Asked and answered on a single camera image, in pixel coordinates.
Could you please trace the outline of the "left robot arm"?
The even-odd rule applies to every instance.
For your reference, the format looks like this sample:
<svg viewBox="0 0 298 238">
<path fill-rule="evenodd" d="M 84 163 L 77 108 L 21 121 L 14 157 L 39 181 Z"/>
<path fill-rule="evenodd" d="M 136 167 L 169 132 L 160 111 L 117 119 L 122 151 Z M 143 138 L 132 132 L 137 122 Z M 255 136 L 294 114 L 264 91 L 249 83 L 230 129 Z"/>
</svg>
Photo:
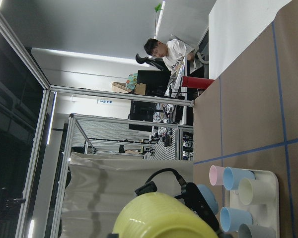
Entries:
<svg viewBox="0 0 298 238">
<path fill-rule="evenodd" d="M 215 215 L 217 215 L 219 212 L 219 205 L 213 192 L 204 184 L 198 184 L 197 188 L 199 189 L 200 193 L 203 195 L 204 199 L 206 200 L 207 204 L 211 208 L 212 212 Z"/>
</svg>

